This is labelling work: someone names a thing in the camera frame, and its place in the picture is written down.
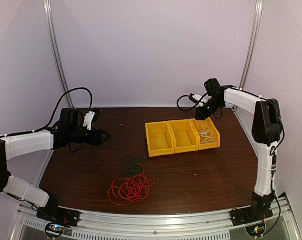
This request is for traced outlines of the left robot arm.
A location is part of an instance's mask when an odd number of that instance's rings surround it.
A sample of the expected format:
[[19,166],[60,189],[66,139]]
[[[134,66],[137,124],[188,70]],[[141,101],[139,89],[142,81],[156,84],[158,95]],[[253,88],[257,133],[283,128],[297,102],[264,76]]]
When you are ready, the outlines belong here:
[[57,150],[71,144],[87,144],[99,147],[110,139],[110,134],[93,128],[101,111],[97,108],[86,115],[78,110],[64,108],[59,120],[53,126],[32,130],[28,133],[12,133],[0,135],[0,193],[26,201],[40,210],[52,222],[63,218],[63,211],[58,200],[46,191],[12,175],[7,162],[17,157],[41,152]]

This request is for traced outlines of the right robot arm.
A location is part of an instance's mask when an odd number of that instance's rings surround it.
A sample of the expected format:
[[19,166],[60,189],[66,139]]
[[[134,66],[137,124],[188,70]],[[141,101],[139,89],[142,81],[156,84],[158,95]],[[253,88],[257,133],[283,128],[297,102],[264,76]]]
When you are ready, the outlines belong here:
[[274,181],[277,170],[277,151],[284,140],[284,126],[279,102],[266,99],[232,85],[220,85],[216,78],[204,83],[206,95],[191,94],[195,104],[196,120],[206,120],[218,110],[232,105],[253,117],[251,135],[258,149],[257,179],[252,194],[251,206],[247,210],[250,220],[259,220],[271,207],[275,199]]

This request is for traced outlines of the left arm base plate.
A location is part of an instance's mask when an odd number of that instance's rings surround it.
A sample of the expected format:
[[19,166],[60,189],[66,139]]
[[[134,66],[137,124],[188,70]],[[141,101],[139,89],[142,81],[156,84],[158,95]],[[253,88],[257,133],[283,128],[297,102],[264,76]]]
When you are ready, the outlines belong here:
[[67,208],[58,208],[57,213],[48,213],[43,209],[37,211],[36,217],[48,222],[57,223],[67,228],[77,227],[80,219],[80,212]]

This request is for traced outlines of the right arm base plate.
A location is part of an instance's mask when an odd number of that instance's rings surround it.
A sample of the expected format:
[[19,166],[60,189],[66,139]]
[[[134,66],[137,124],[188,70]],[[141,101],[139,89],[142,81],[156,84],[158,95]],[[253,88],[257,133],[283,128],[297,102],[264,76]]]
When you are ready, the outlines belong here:
[[271,209],[268,209],[264,213],[254,213],[251,207],[234,208],[229,214],[234,227],[259,222],[274,215]]

